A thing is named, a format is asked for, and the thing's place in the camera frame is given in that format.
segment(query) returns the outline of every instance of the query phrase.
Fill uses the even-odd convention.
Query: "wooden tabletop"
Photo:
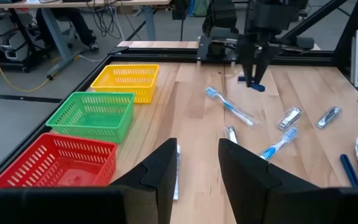
[[[130,0],[119,1],[112,6],[154,6],[167,5],[171,0]],[[50,2],[50,3],[27,3],[26,1],[16,2],[12,4],[0,4],[0,8],[58,8],[58,7],[94,7],[104,5],[104,0],[94,0],[90,2]]]
[[[130,47],[197,47],[196,42],[122,42]],[[350,186],[339,156],[349,156],[358,175],[358,92],[333,67],[269,66],[266,91],[238,83],[242,69],[225,65],[159,63],[157,88],[149,105],[135,105],[126,140],[117,150],[113,180],[146,158],[168,138],[181,146],[179,200],[173,203],[172,224],[235,223],[218,161],[218,140],[224,126],[235,126],[239,144],[260,154],[283,134],[277,128],[285,110],[303,110],[300,134],[273,156],[271,163],[320,187]],[[213,86],[246,112],[262,120],[247,127],[204,89]],[[332,106],[342,114],[326,129],[315,124]]]

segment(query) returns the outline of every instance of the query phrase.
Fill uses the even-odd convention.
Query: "yellow cable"
[[[55,62],[57,60],[60,60],[60,58],[55,58],[52,60],[52,65],[55,64]],[[31,89],[31,90],[24,90],[24,89],[21,89],[19,88],[18,86],[15,86],[14,84],[12,84],[5,76],[5,73],[3,72],[3,70],[1,69],[1,66],[0,66],[0,72],[1,72],[1,75],[2,77],[4,77],[5,81],[13,88],[15,88],[16,90],[19,90],[19,91],[24,91],[24,92],[32,92],[32,91],[35,91],[35,90],[39,90],[40,88],[42,88],[45,84],[47,84],[47,82],[49,81],[49,79],[46,79],[41,85],[39,85],[38,87],[34,88],[34,89]]]

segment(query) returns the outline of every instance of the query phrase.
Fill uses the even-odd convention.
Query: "plastic basket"
[[[135,103],[150,103],[159,65],[107,65],[92,83],[98,92],[135,93]]]
[[[117,145],[45,133],[1,175],[0,188],[106,186],[116,171]]]
[[[134,116],[133,93],[72,93],[46,125],[60,134],[122,143]]]

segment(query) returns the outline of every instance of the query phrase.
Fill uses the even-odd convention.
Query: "yellow basket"
[[[92,83],[98,92],[135,93],[134,103],[150,103],[159,65],[107,65]]]

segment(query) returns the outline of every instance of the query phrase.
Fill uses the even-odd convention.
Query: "green basket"
[[[72,93],[47,121],[60,134],[122,143],[134,116],[134,93]]]

